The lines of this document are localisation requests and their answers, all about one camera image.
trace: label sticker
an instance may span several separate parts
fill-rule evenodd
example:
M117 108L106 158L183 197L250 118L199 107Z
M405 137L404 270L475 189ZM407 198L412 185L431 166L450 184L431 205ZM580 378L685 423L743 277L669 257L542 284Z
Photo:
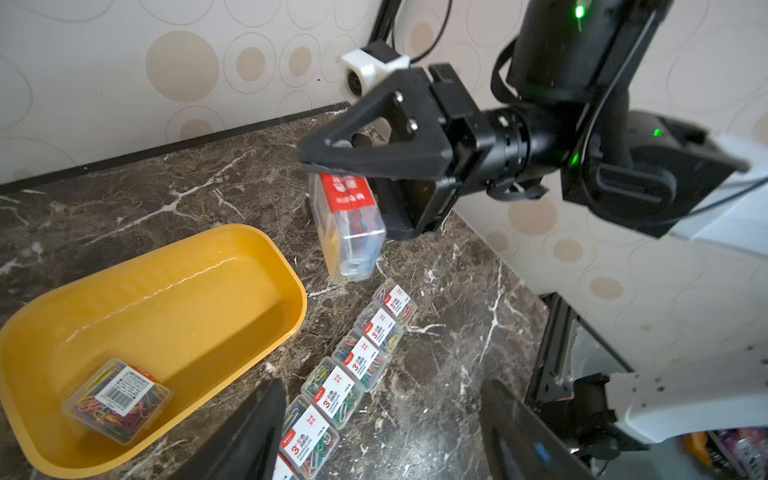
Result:
M371 187L365 178L320 174L320 181L323 182L328 208L332 212L376 206Z
M153 386L152 380L125 366L95 398L125 417Z
M302 465L330 424L310 405L280 443L296 465Z
M336 366L315 394L315 403L320 407L320 410L333 418L354 384L355 381L344 373L340 366Z
M378 349L366 337L361 337L352 348L352 352L349 352L344 359L344 365L347 365L349 371L360 380L377 355L379 355Z
M373 340L376 345L381 346L394 326L395 319L385 312L383 308L380 308L368 325L366 325L366 335Z
M400 288L400 285L395 285L395 288L393 288L392 291L389 292L389 295L384 299L384 305L387 305L387 307L398 316L410 301L411 297L408 296L408 293Z
M286 461L280 455L275 460L275 472L272 474L272 480L291 480L293 470L290 469Z

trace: black metal frame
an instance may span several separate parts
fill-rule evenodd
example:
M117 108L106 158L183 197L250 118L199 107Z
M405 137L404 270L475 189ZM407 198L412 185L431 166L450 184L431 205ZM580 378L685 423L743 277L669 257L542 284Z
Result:
M394 25L397 11L400 9L402 0L382 0L379 6L379 13L376 15L376 20L373 22L373 30L371 36L368 39L368 43L373 43L376 40L386 41L389 37L389 33Z
M562 370L566 355L569 354L566 351L568 338L575 323L583 326L628 372L634 372L634 369L558 293L547 295L542 300L549 308L549 320L538 350L534 374L525 394L526 405L535 409L543 402L553 402L573 395L573 389L567 382L558 385L557 376Z

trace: white vein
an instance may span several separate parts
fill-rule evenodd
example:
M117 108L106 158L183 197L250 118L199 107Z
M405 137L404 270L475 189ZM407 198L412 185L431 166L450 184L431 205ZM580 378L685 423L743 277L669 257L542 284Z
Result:
M472 377L469 376L469 372L467 372L467 369L464 368L464 366L462 365L462 377L461 377L461 380L459 381L459 385L458 385L458 393L462 397L467 393L467 387L469 386L468 383L464 383L464 378L465 377L466 377L466 379L469 382L472 381Z
M221 190L219 190L218 188L214 188L214 194L216 194L216 198L219 199L219 206L221 205L228 206L232 210L235 210L237 214L240 215L240 218L245 220L245 216L237 209L237 207L235 207L233 204L229 203L228 201L224 200L224 196L221 194Z
M460 447L460 446L462 446L462 439L461 439L461 438L459 438L459 439L458 439L458 441L456 442L456 446L453 448L453 450L451 450L451 451L450 451L450 452L448 452L448 453L445 453L445 454L443 454L443 456L442 456L442 461L444 461L444 462L445 462L445 461L447 461L449 458L451 458L451 455L453 455L454 453L456 453L456 450L458 450L458 447Z
M18 260L16 260L16 259L9 260L9 261L3 263L3 266L0 266L0 275L8 275L11 272L11 270L13 270L14 268L16 268L18 266L22 266L18 262Z
M334 290L337 290L339 288L341 288L341 285L329 286L328 288L324 288L324 289L319 290L317 292L308 293L306 296L308 298L314 298L316 296L325 295L326 293L330 293L330 292L332 292Z
M491 320L491 329L488 331L488 337L485 339L485 346L482 349L482 353L480 354L480 362L482 362L483 358L485 357L485 351L488 349L488 345L491 344L491 337L493 336L493 329L496 328L498 323L498 301L502 299L502 294L504 293L504 289L502 289L502 261L498 261L498 279L496 280L497 287L496 287L496 301L493 303L493 306L488 307L488 311L493 313L493 320Z
M20 222L24 224L25 227L29 227L29 222L27 220L24 220L21 215L18 214L18 209L16 207L0 207L0 210L10 210L13 212L13 214L18 218Z
M37 254L38 263L43 263L43 246L40 244L40 242L32 242L32 245L29 246L29 249Z
M429 330L437 328L439 326L445 326L444 323L430 323L427 326L413 326L408 325L406 331L408 333L426 333L427 335L440 336L439 333L430 332Z
M395 419L394 419L394 418L393 418L393 417L392 417L392 416L389 414L389 412L387 412L387 410L384 408L384 405L382 405L382 403L379 401L379 399L376 399L376 405L378 405L378 406L379 406L379 408L380 408L380 409L382 410L382 412L384 413L384 416L385 416L385 417L386 417L386 418L387 418L387 419L388 419L390 422L392 422L392 424L395 426L395 428L396 428L396 429L397 429L397 428L399 428L399 427L397 426L397 422L395 422Z
M526 320L528 319L528 317L526 317L523 312L521 312L520 310L514 308L512 306L512 304L509 303L509 300L504 299L504 305L507 307L507 309L510 311L510 313L514 313L515 315L519 315L519 316L521 316L522 318L524 318Z
M213 174L211 176L211 178L209 178L202 185L197 185L196 187L192 187L189 190L186 190L186 191L183 191L183 192L176 192L175 190L172 190L170 192L170 194L174 195L176 197L176 200L170 202L169 204L163 205L162 207L158 208L154 212L150 212L150 213L144 215L141 218L137 218L136 220L134 220L134 221L132 221L130 223L126 223L125 225L123 225L120 228L116 228L115 230L112 230L109 233L105 233L104 235L100 235L99 237L96 237L93 240L91 240L90 242L86 243L86 245L90 245L92 243L96 243L99 240L103 240L103 239L109 237L110 235L115 235L116 233L124 232L124 231L128 230L129 228L136 227L137 225L139 225L139 224L141 224L141 223L151 219L152 217L156 217L157 215L160 215L160 214L162 214L164 212L171 212L171 213L179 215L181 217L188 217L188 218L192 218L192 219L196 220L196 218L191 216L191 215L183 214L183 213L177 211L176 207L181 203L181 201L187 195L191 195L191 194L197 192L198 190L200 190L202 188L205 188L205 187L209 187L210 185L212 185L212 184L216 183L217 181L221 180L221 176L223 175L224 172L226 172L230 168L234 167L237 164L237 162L243 160L247 155L252 154L254 151L256 151L256 148L252 148L251 150L248 150L244 154L240 155L238 158L235 158L230 163L224 165L221 169L218 170L218 172Z
M382 267L379 266L379 261L380 260L381 259L379 259L379 258L376 259L376 269L379 271L379 273L382 274L382 276L384 276L386 278L386 275L384 274L384 270L382 270Z
M187 440L177 440L176 442L173 442L170 445L166 446L166 444L168 443L168 439L162 439L161 442L157 444L157 446L152 450L152 452L150 452L149 455L147 455L147 457L144 460L142 460L141 462L138 462L136 465L131 467L130 470L125 472L125 474L122 477L120 477L120 480L128 480L139 468L144 467L147 464L147 462L149 462L153 457L157 457L161 453L168 450L169 448L174 447L186 441Z

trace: barcode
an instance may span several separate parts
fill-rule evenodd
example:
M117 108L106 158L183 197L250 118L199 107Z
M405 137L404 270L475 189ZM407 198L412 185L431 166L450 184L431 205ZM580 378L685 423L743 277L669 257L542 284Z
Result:
M125 366L95 398L119 415L126 416L153 385L151 380Z
M105 393L104 396L117 403L118 406L122 409L127 408L131 402L134 401L134 397L125 395L123 392L118 390L117 386L113 386L111 389L109 389L109 391Z

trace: red label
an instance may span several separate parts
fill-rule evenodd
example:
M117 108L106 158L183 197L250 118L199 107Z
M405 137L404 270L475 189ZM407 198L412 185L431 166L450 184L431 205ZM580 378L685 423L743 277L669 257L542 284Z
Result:
M143 375L143 376L147 377L149 380L152 380L152 381L153 381L153 382L155 382L155 383L160 383L160 380L158 380L158 379L154 378L152 375L150 375L149 373L146 373L144 370L142 370L142 369L140 369L140 368L138 368L138 367L132 366L132 365L129 365L129 366L130 366L132 369L134 369L134 370L136 370L137 372L139 372L141 375Z
M365 178L320 174L320 180L332 212L376 206L371 187Z
M317 391L317 394L315 394L315 403L318 403L320 399L323 397L323 395L326 394L326 387L321 386L320 390Z
M293 440L293 437L296 436L296 430L291 429L290 432L288 432L288 435L286 435L286 438L283 439L281 445L283 448L286 448L291 440Z

